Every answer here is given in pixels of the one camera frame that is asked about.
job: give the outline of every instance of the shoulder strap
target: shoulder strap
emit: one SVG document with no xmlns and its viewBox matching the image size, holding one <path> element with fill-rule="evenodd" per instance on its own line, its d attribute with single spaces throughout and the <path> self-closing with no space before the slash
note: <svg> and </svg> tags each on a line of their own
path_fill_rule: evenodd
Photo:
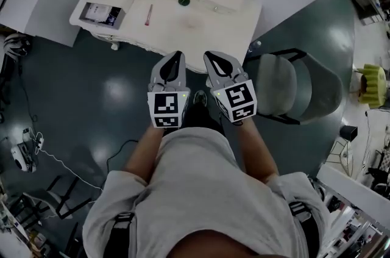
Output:
<svg viewBox="0 0 390 258">
<path fill-rule="evenodd" d="M 104 258 L 128 258 L 130 246 L 130 224 L 133 220 L 133 212 L 120 213 L 115 217 L 110 239 L 104 250 Z"/>
<path fill-rule="evenodd" d="M 316 258 L 319 252 L 319 232 L 316 220 L 304 203 L 294 201 L 288 205 L 292 215 L 299 220 L 303 233 L 305 233 L 309 258 Z"/>
</svg>

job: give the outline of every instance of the chair seat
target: chair seat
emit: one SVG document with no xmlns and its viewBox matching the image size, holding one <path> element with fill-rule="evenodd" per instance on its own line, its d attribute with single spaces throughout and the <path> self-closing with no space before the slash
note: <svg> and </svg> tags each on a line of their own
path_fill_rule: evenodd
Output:
<svg viewBox="0 0 390 258">
<path fill-rule="evenodd" d="M 289 60 L 282 56 L 263 54 L 257 74 L 257 110 L 263 115 L 282 115 L 294 104 L 297 76 Z"/>
</svg>

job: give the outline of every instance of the chair back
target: chair back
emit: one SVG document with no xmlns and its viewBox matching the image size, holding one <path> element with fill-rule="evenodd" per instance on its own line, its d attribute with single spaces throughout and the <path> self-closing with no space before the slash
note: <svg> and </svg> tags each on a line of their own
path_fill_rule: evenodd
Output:
<svg viewBox="0 0 390 258">
<path fill-rule="evenodd" d="M 42 202 L 43 204 L 49 206 L 50 210 L 53 212 L 54 215 L 57 214 L 55 210 L 60 205 L 61 198 L 55 193 L 48 192 L 41 188 L 35 191 L 24 192 L 23 195 L 30 198 L 34 205 L 39 202 Z"/>
<path fill-rule="evenodd" d="M 310 123 L 333 113 L 342 101 L 342 82 L 333 71 L 323 66 L 309 53 L 302 58 L 311 77 L 311 99 L 298 118 L 301 124 Z"/>
</svg>

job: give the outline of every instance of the paper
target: paper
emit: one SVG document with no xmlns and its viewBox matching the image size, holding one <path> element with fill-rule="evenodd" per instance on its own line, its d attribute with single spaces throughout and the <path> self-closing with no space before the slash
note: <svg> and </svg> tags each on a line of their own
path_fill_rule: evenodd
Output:
<svg viewBox="0 0 390 258">
<path fill-rule="evenodd" d="M 105 22 L 111 12 L 112 7 L 108 5 L 92 3 L 88 8 L 86 18 L 93 21 Z"/>
</svg>

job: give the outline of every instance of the red pen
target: red pen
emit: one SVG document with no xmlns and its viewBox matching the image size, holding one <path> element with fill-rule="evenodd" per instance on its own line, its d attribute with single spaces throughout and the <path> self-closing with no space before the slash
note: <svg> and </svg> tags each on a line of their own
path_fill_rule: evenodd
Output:
<svg viewBox="0 0 390 258">
<path fill-rule="evenodd" d="M 151 4 L 151 7 L 150 7 L 150 9 L 149 9 L 149 13 L 147 14 L 145 26 L 148 26 L 148 25 L 149 25 L 149 20 L 150 20 L 150 18 L 151 18 L 152 9 L 153 9 L 153 4 Z"/>
</svg>

